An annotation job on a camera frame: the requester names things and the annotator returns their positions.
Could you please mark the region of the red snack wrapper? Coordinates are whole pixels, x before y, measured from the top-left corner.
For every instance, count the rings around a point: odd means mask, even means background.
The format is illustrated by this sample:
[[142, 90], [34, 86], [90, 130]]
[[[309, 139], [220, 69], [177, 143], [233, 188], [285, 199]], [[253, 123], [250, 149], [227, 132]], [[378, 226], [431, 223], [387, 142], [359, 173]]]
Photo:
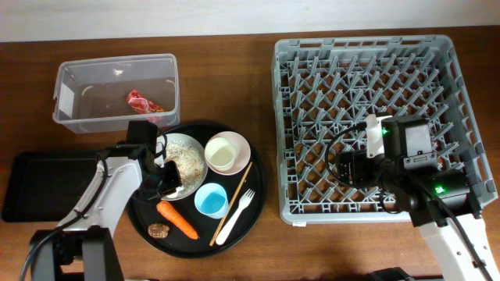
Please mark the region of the red snack wrapper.
[[165, 110], [154, 104], [152, 101], [146, 99], [143, 95], [141, 95], [138, 91], [132, 90], [127, 98], [127, 104], [135, 111], [140, 114], [149, 114], [149, 113], [157, 113], [157, 112], [165, 112]]

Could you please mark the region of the light blue cup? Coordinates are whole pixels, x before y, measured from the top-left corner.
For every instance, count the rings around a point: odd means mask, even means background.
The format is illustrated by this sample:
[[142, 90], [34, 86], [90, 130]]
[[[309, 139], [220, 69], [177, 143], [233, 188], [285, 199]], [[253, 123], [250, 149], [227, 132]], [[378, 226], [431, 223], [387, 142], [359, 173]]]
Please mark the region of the light blue cup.
[[227, 192], [218, 183], [207, 183], [199, 187], [194, 203], [200, 213], [211, 219], [221, 219], [229, 212]]

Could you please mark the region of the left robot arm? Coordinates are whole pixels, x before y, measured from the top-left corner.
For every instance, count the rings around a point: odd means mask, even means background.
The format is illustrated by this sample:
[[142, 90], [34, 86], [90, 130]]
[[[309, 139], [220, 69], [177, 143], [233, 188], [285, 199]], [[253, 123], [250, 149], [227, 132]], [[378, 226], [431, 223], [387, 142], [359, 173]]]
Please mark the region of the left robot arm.
[[95, 175], [73, 210], [56, 228], [32, 236], [20, 278], [122, 280], [113, 234], [128, 201], [158, 203], [179, 186], [165, 144], [116, 144], [100, 151]]

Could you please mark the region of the pink bowl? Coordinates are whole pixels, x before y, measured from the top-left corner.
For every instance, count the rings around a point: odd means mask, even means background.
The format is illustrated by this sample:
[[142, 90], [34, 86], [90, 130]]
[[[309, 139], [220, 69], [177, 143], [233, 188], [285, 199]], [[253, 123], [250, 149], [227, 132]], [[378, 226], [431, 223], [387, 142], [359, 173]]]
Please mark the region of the pink bowl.
[[219, 173], [221, 175], [225, 175], [225, 176], [231, 176], [231, 175], [234, 175], [236, 173], [239, 173], [250, 161], [251, 148], [249, 146], [249, 143], [242, 135], [240, 135], [239, 133], [235, 133], [233, 131], [223, 131], [223, 132], [217, 133], [213, 137], [211, 137], [209, 139], [209, 141], [215, 137], [227, 138], [233, 144], [233, 146], [236, 149], [236, 159], [234, 161], [234, 165], [226, 171], [219, 171], [219, 170], [215, 169], [214, 167], [212, 167], [207, 162], [209, 168], [211, 170], [213, 170], [214, 172]]

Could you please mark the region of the cream white cup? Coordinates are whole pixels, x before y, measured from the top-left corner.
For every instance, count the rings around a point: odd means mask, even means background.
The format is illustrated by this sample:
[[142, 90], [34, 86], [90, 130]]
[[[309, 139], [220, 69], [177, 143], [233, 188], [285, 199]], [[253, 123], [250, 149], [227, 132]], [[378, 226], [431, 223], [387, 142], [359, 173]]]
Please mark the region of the cream white cup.
[[236, 149], [224, 137], [215, 137], [205, 146], [205, 160], [215, 169], [226, 171], [234, 165]]

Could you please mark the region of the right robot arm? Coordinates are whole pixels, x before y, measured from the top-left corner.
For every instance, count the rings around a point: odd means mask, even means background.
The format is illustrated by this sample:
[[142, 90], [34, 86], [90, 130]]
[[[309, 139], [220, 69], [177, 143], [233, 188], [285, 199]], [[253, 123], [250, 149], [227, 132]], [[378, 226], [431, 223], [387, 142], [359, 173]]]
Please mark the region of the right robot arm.
[[396, 205], [437, 259], [446, 280], [497, 280], [499, 270], [486, 235], [482, 207], [464, 173], [438, 170], [433, 152], [388, 158], [364, 151], [341, 152], [335, 165], [355, 187], [378, 187], [393, 194]]

